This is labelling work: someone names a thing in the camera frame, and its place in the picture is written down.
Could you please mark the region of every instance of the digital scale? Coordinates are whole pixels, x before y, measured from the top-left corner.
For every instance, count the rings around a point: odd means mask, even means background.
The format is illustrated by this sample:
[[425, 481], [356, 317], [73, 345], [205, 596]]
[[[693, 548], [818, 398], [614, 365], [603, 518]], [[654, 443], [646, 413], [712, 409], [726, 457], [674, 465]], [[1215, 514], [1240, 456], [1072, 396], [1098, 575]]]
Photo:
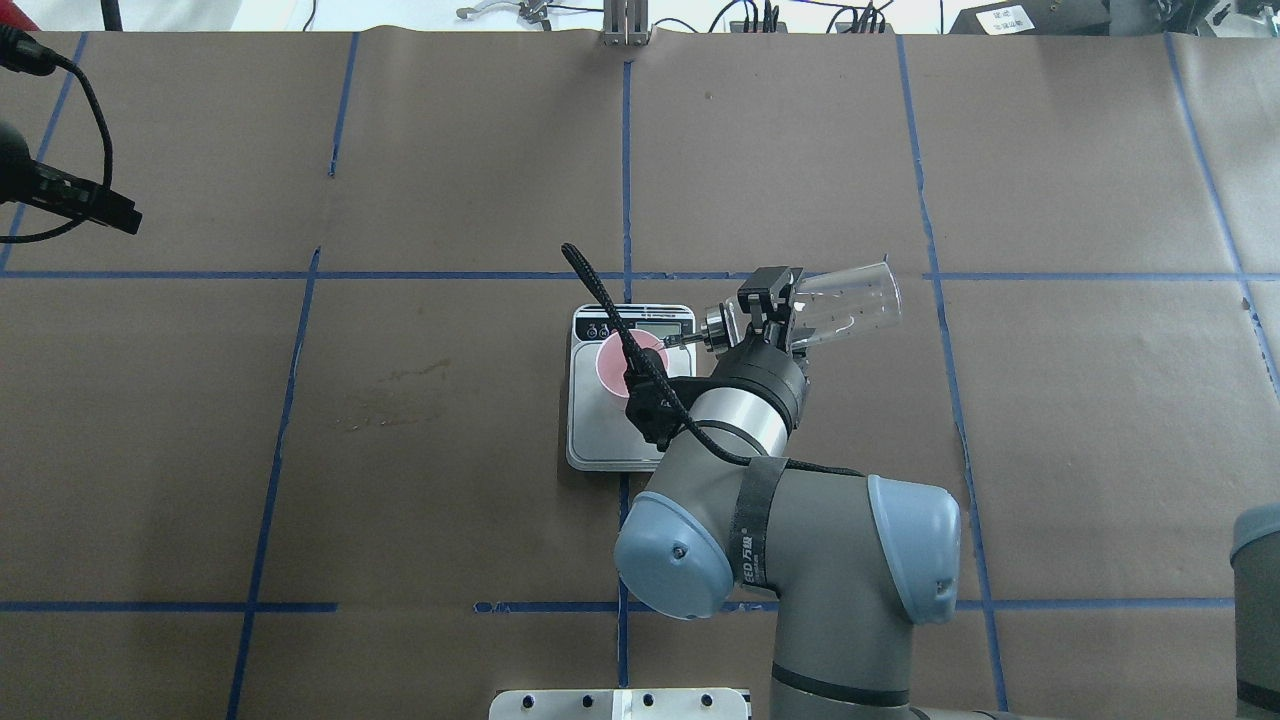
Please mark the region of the digital scale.
[[[618, 305], [628, 329], [659, 338], [687, 336], [696, 331], [694, 311], [684, 305]], [[662, 452], [646, 443], [625, 409], [600, 384], [595, 356], [612, 334], [608, 315], [599, 305], [573, 311], [568, 333], [568, 433], [564, 454], [579, 470], [612, 473], [653, 471]], [[671, 377], [698, 374], [699, 345], [667, 348]]]

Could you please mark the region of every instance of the clear plastic cup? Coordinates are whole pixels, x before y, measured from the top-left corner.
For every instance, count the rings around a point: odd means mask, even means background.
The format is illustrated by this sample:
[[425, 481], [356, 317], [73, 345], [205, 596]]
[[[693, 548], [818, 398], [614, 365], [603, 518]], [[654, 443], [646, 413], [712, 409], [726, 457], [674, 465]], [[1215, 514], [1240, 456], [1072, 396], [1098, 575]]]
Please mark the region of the clear plastic cup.
[[791, 291], [791, 307], [792, 350], [892, 327], [902, 319], [902, 299], [887, 263], [803, 278]]
[[[645, 331], [631, 331], [631, 337], [640, 345], [640, 350], [657, 350], [662, 357], [663, 369], [671, 370], [671, 357], [667, 356], [667, 348], [663, 347], [660, 337]], [[622, 354], [622, 336], [612, 333], [600, 343], [600, 351], [595, 355], [595, 377], [599, 378], [600, 384], [604, 386], [605, 392], [618, 407], [626, 407], [627, 400], [631, 398], [625, 377], [626, 372], [627, 357]]]

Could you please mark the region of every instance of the white label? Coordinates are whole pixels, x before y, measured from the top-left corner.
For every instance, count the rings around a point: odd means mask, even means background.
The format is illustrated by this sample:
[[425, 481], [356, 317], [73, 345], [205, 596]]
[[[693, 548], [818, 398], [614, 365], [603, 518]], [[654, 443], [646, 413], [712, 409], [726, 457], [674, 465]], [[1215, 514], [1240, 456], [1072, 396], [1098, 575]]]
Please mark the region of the white label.
[[987, 35], [1009, 35], [1012, 32], [1023, 32], [1024, 29], [1034, 29], [1036, 26], [1032, 24], [1032, 19], [1027, 17], [1027, 10], [1021, 5], [1010, 5], [1009, 8], [1000, 8], [996, 10], [987, 10], [983, 13], [977, 13], [974, 17], [982, 23], [982, 29], [987, 31]]

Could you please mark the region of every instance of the black cable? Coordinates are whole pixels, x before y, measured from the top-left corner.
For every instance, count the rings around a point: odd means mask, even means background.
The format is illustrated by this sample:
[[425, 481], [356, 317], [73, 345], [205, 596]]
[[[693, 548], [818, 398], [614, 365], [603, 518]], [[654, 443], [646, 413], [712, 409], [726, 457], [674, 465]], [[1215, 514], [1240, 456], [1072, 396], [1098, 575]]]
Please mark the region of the black cable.
[[858, 32], [863, 35], [876, 32], [877, 20], [879, 20], [879, 10], [876, 9], [876, 5], [868, 4], [863, 8], [863, 18], [858, 23]]
[[102, 27], [110, 31], [122, 31], [120, 0], [102, 0]]
[[831, 22], [827, 23], [827, 29], [824, 29], [822, 32], [823, 33], [831, 32], [831, 28], [836, 27], [836, 20], [840, 18], [840, 15], [845, 14], [846, 10], [852, 10], [854, 12], [854, 20], [858, 19], [858, 8], [854, 8], [852, 5], [841, 5], [840, 9], [836, 10], [836, 14], [831, 15]]
[[654, 20], [653, 27], [658, 27], [662, 23], [680, 23], [680, 24], [687, 27], [690, 31], [698, 32], [698, 28], [695, 28], [694, 26], [686, 23], [685, 20], [682, 20], [680, 18], [662, 18], [660, 20]]
[[840, 31], [841, 35], [855, 35], [861, 32], [861, 23], [865, 20], [867, 14], [863, 13], [861, 15], [859, 15], [858, 8], [854, 8], [852, 10], [854, 10], [854, 22], [849, 23], [849, 27]]
[[[627, 328], [626, 323], [622, 322], [622, 315], [618, 314], [618, 306], [614, 305], [613, 299], [609, 297], [608, 288], [605, 288], [604, 283], [600, 282], [600, 275], [595, 273], [595, 268], [591, 268], [591, 264], [586, 260], [582, 252], [579, 251], [579, 249], [571, 242], [561, 245], [561, 252], [564, 255], [564, 259], [568, 260], [573, 272], [577, 273], [582, 284], [586, 286], [586, 290], [595, 297], [596, 302], [604, 307], [604, 314], [609, 316], [609, 324], [613, 327], [613, 331], [618, 333], [618, 337], [622, 341], [622, 355], [627, 359], [627, 366], [637, 372], [643, 372], [655, 386], [658, 386], [666, 404], [669, 405], [677, 415], [680, 415], [680, 421], [685, 425], [685, 429], [687, 429], [690, 434], [692, 434], [694, 438], [696, 438], [698, 442], [707, 448], [708, 452], [731, 465], [739, 465], [742, 468], [750, 465], [750, 457], [736, 455], [724, 450], [707, 434], [707, 430], [698, 425], [692, 415], [689, 414], [689, 409], [680, 401], [680, 396], [677, 396], [676, 391], [671, 388], [671, 383], [667, 382], [666, 373], [659, 372], [649, 355], [645, 355], [644, 351], [640, 350], [640, 343], [637, 343], [631, 336], [631, 331]], [[828, 473], [832, 475], [852, 475], [856, 478], [867, 477], [864, 473], [859, 473], [858, 470], [850, 468], [831, 468], [827, 465], [818, 465], [815, 462], [805, 462], [803, 460], [792, 459], [787, 459], [786, 468], [788, 470]]]
[[[102, 136], [102, 190], [111, 188], [111, 174], [114, 172], [115, 164], [115, 149], [111, 145], [111, 133], [106, 129], [106, 118], [102, 115], [102, 106], [97, 101], [97, 95], [93, 92], [93, 86], [90, 85], [88, 77], [84, 76], [84, 70], [68, 60], [67, 58], [54, 54], [54, 63], [63, 68], [64, 70], [76, 76], [79, 82], [81, 88], [84, 91], [84, 99], [88, 100], [88, 108], [93, 111], [93, 122], [97, 124], [97, 132]], [[84, 218], [73, 218], [72, 220], [58, 225], [51, 231], [45, 231], [36, 234], [19, 234], [19, 236], [0, 236], [0, 242], [8, 242], [12, 245], [24, 243], [24, 242], [40, 242], [42, 240], [49, 240], [51, 237], [58, 237], [63, 233], [68, 233], [78, 228], [84, 222]]]
[[739, 3], [742, 3], [745, 5], [750, 5], [751, 8], [755, 8], [755, 0], [730, 0], [728, 5], [724, 5], [723, 8], [721, 8], [719, 13], [716, 13], [716, 19], [712, 20], [712, 27], [708, 28], [707, 32], [716, 32], [716, 23], [718, 23], [719, 19], [724, 17], [724, 13], [730, 12], [730, 9], [733, 5], [737, 5]]

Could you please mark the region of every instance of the metal bracket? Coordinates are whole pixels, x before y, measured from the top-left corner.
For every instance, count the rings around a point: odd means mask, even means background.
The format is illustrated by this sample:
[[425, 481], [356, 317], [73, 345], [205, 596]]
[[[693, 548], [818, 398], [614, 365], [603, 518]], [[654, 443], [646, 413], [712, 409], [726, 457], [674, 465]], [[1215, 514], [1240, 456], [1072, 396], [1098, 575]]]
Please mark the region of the metal bracket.
[[489, 720], [750, 720], [750, 697], [730, 688], [507, 691]]
[[605, 45], [649, 45], [649, 0], [604, 0]]

